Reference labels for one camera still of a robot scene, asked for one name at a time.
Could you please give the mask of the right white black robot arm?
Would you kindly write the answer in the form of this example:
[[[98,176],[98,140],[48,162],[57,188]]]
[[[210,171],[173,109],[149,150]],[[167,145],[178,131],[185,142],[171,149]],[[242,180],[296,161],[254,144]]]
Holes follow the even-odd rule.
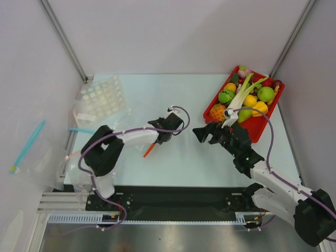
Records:
[[[246,129],[230,129],[212,122],[192,131],[200,143],[210,135],[209,144],[220,144],[234,157],[235,168],[255,180],[242,197],[245,209],[262,208],[273,213],[292,225],[300,238],[313,247],[335,232],[335,207],[329,194],[322,189],[313,191],[277,174],[252,149]]]

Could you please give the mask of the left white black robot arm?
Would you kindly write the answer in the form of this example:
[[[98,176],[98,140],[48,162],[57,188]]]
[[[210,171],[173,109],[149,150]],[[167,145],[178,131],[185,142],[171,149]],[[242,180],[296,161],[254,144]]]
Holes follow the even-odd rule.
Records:
[[[143,144],[162,144],[182,131],[184,121],[175,113],[149,121],[145,126],[114,132],[101,126],[81,150],[79,169],[93,177],[92,185],[100,195],[97,204],[104,210],[115,206],[113,170],[122,151]]]

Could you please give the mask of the clear bag with orange zipper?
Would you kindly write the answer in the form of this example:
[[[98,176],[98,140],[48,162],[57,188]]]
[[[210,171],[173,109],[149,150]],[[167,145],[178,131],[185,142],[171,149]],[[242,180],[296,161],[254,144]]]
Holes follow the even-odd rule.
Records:
[[[149,144],[143,154],[144,158],[147,157],[155,147],[155,141],[159,136],[157,131],[151,130],[154,126],[149,124],[149,121],[153,120],[153,112],[148,106],[141,102],[130,103],[122,120],[124,134],[121,135],[121,139],[125,143],[125,148],[137,148],[142,151],[145,145]]]

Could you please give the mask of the toy green onion leek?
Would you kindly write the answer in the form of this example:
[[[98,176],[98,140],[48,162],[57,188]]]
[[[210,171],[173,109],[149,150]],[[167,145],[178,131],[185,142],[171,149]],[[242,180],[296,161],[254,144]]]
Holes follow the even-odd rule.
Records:
[[[256,82],[253,82],[252,84],[249,84],[249,81],[251,80],[253,75],[254,75],[253,73],[250,73],[249,75],[247,75],[239,92],[235,95],[235,97],[230,102],[227,108],[228,110],[229,109],[233,109],[233,110],[240,109],[247,95],[250,94],[250,92],[255,88],[260,89],[262,87],[261,83],[269,78],[269,77],[264,77],[264,78],[259,79]]]

